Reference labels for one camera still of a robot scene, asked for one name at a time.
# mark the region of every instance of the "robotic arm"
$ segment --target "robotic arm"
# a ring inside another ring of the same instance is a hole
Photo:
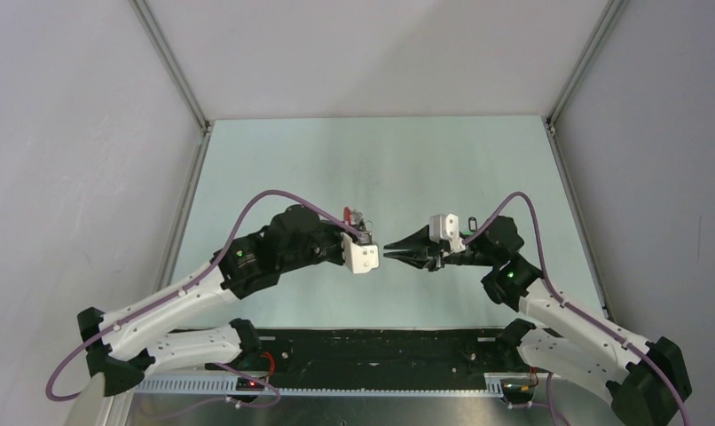
[[[87,348],[90,375],[104,373],[105,396],[112,396],[160,371],[210,362],[230,363],[240,355],[258,351],[260,342],[247,320],[236,319],[212,330],[175,330],[195,315],[277,285],[286,272],[324,262],[346,265],[353,273],[377,268],[378,246],[365,232],[365,222],[361,220],[356,228],[363,232],[362,238],[320,220],[317,213],[302,205],[294,205],[258,232],[235,239],[218,267],[197,286],[184,290],[185,284],[206,270],[210,261],[178,283],[119,311],[82,311],[78,326],[86,342],[131,312],[166,295],[178,295],[125,327],[115,326],[112,333]]]
[[[481,281],[488,297],[555,332],[524,319],[515,320],[497,338],[513,356],[598,395],[627,425],[665,425],[671,420],[678,407],[670,390],[628,347],[638,348],[658,365],[686,400],[691,386],[681,350],[674,342],[661,337],[651,343],[602,315],[593,315],[595,322],[613,330],[623,342],[598,332],[594,323],[577,313],[585,311],[579,302],[549,288],[541,270],[519,254],[524,241],[511,217],[496,216],[478,238],[465,244],[469,236],[460,233],[458,217],[436,215],[418,232],[385,246],[396,251],[384,256],[430,272],[446,265],[489,266],[491,271]]]

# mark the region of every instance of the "white table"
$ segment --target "white table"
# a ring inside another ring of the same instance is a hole
[[[264,189],[296,193],[338,217],[344,206],[359,209],[380,246],[437,213],[476,216],[481,224],[520,190],[535,203],[554,284],[601,309],[540,117],[224,120],[209,143],[173,280],[209,260],[242,207]],[[239,236],[291,204],[263,199]],[[525,239],[522,253],[537,264],[524,203],[514,201],[504,214]],[[185,325],[244,318],[256,327],[503,327],[518,315],[488,299],[480,283],[486,273],[459,266],[429,273],[385,258],[367,275],[322,264]]]

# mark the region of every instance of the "white wall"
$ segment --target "white wall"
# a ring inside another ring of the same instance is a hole
[[[715,0],[630,2],[556,127],[610,306],[715,424]]]
[[[159,0],[211,118],[548,114],[607,0]]]
[[[150,291],[198,141],[129,2],[0,0],[0,424],[64,421],[75,315]]]

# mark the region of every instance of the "white panel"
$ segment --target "white panel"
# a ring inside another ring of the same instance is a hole
[[[129,2],[0,1],[0,424],[65,421],[75,315],[150,291],[198,140]]]
[[[557,137],[619,323],[679,344],[715,424],[715,0],[630,2]]]
[[[545,115],[606,3],[150,2],[211,118]]]
[[[539,213],[554,283],[599,312],[546,131],[539,117],[449,117],[218,121],[200,176],[183,245],[179,280],[222,247],[242,207],[264,189],[284,189],[339,215],[344,206],[374,223],[374,240],[398,241],[431,215],[477,216],[481,224],[516,190]],[[255,232],[294,202],[269,197],[243,222]],[[505,210],[537,262],[524,202]],[[505,326],[516,317],[488,299],[488,268],[413,269],[383,258],[353,275],[321,264],[284,274],[278,286],[199,316],[188,326],[215,327],[240,317],[256,327]]]

